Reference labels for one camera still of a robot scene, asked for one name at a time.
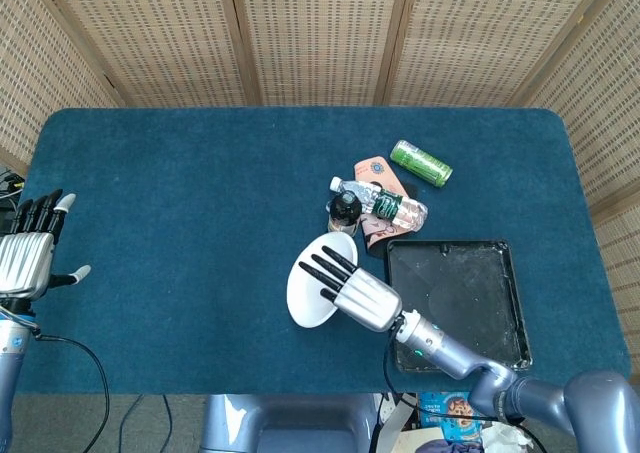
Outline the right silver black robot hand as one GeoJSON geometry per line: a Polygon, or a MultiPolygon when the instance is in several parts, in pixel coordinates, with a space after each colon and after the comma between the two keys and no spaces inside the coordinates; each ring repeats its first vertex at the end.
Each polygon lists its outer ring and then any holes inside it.
{"type": "Polygon", "coordinates": [[[402,313],[399,294],[330,246],[321,251],[297,262],[320,284],[320,297],[371,331],[391,330],[402,313]]]}

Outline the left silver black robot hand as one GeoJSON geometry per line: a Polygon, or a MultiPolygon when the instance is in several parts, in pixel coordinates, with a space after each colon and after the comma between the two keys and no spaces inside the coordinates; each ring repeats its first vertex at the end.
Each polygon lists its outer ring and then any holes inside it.
{"type": "Polygon", "coordinates": [[[1,298],[36,301],[47,290],[75,285],[90,272],[83,265],[70,274],[51,272],[65,219],[76,200],[61,189],[20,204],[9,232],[1,237],[1,298]]]}

